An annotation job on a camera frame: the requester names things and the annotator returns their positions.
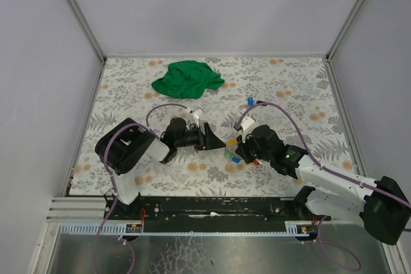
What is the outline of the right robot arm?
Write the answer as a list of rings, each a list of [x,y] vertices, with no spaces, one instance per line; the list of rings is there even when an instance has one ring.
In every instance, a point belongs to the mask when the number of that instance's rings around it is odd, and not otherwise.
[[[240,133],[236,154],[246,163],[265,161],[283,176],[323,188],[304,199],[311,213],[360,225],[384,244],[398,242],[410,219],[410,204],[394,179],[333,171],[308,150],[285,144],[268,125],[258,125],[249,117],[235,129]]]

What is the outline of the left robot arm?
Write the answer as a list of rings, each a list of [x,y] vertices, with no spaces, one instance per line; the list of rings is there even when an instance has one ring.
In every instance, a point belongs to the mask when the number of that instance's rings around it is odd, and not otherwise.
[[[185,119],[174,117],[157,138],[127,118],[105,134],[94,150],[109,170],[118,200],[130,205],[139,196],[132,170],[140,159],[146,155],[167,164],[174,159],[179,148],[188,146],[197,151],[208,151],[224,148],[225,143],[212,132],[207,122],[187,126]]]

